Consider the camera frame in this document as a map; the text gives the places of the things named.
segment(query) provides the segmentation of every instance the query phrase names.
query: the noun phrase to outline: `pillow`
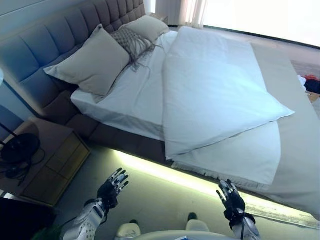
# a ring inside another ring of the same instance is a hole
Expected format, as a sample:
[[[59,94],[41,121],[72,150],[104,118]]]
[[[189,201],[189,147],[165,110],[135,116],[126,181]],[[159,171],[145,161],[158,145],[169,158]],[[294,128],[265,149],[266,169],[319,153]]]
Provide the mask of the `pillow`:
[[[152,43],[155,43],[160,35],[169,32],[169,27],[165,23],[152,16],[143,16],[121,28],[124,27],[150,40]]]
[[[75,54],[43,70],[52,77],[79,85],[84,92],[106,96],[129,60],[129,54],[98,25]]]
[[[135,33],[127,27],[110,34],[117,43],[130,55],[130,63],[137,67],[137,60],[148,51],[152,51],[155,45],[148,39]]]

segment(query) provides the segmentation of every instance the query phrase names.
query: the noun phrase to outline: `bedside table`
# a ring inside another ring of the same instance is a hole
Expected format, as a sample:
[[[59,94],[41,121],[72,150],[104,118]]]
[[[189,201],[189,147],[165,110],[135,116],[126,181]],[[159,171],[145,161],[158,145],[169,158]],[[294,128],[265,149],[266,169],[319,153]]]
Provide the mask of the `bedside table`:
[[[90,150],[73,129],[38,118],[30,118],[15,131],[35,134],[41,142],[31,167],[20,186],[16,179],[0,174],[0,189],[15,197],[54,206],[72,181]]]
[[[153,13],[153,12],[150,12],[148,15],[150,17],[158,19],[158,20],[160,20],[160,21],[162,21],[162,22],[164,22],[165,24],[168,25],[168,20],[169,20],[168,16],[164,16],[164,15],[161,15],[161,14],[158,14],[158,13]]]

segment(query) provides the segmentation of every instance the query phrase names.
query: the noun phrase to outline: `wooden drawer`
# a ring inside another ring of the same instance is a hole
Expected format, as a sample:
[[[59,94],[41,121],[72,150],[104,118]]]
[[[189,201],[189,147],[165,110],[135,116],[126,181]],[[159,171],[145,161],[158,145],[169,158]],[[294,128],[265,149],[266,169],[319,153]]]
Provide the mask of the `wooden drawer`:
[[[78,137],[72,133],[58,149],[58,151],[52,156],[46,166],[56,172],[60,172],[68,159],[72,156],[72,154],[74,154],[80,143],[81,142]]]
[[[51,184],[56,176],[56,172],[48,167],[43,167],[22,195],[32,199],[40,199],[47,189],[52,187]]]
[[[68,184],[68,180],[57,174],[52,183],[53,184],[47,188],[45,193],[39,199],[40,201],[50,205],[56,204],[59,196],[62,194],[66,185]]]
[[[71,179],[88,154],[89,150],[81,143],[59,172],[60,175],[68,180]]]

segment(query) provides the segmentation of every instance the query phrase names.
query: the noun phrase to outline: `rug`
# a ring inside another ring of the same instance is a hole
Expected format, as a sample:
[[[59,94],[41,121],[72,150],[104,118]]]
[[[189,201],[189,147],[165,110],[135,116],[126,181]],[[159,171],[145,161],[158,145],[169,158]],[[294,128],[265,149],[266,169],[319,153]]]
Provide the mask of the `rug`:
[[[300,76],[305,76],[308,74],[315,75],[318,79],[320,79],[320,63],[319,65],[305,63],[301,61],[291,60],[291,63],[296,71],[296,74]],[[312,106],[320,119],[320,98],[312,103]]]

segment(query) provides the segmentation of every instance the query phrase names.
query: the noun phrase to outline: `robot finger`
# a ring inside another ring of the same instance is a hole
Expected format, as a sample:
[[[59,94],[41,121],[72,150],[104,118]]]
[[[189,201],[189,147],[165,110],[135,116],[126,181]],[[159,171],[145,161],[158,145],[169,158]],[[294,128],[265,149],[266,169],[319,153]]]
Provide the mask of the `robot finger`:
[[[116,177],[116,175],[122,170],[122,168],[120,167],[117,171],[115,171],[109,178],[108,180],[110,182],[112,182],[114,180],[114,178]]]
[[[239,195],[238,189],[237,189],[237,187],[233,184],[233,182],[232,182],[230,179],[228,179],[226,182],[229,184],[231,190],[233,190],[233,192],[235,192],[237,195]]]
[[[232,193],[232,191],[230,189],[230,186],[224,180],[221,180],[220,184],[219,184],[219,187],[222,190],[225,198],[228,200],[229,194]]]
[[[129,175],[121,175],[121,177],[119,176],[119,178],[117,178],[114,182],[114,187],[115,187],[115,190],[117,190],[120,186],[120,184],[126,180],[127,178],[129,178]]]
[[[119,195],[119,193],[129,184],[129,181],[126,181],[117,191],[116,194]]]
[[[123,172],[113,180],[111,183],[113,186],[117,187],[119,183],[122,183],[125,180],[126,175],[124,175]]]
[[[223,195],[225,196],[226,200],[229,199],[228,193],[226,191],[226,189],[224,188],[224,186],[222,186],[221,184],[219,184],[219,188],[222,190]]]
[[[224,196],[221,195],[219,190],[217,190],[216,193],[219,195],[219,198],[221,199],[222,204],[225,206],[225,208],[227,208],[227,201],[225,200]]]

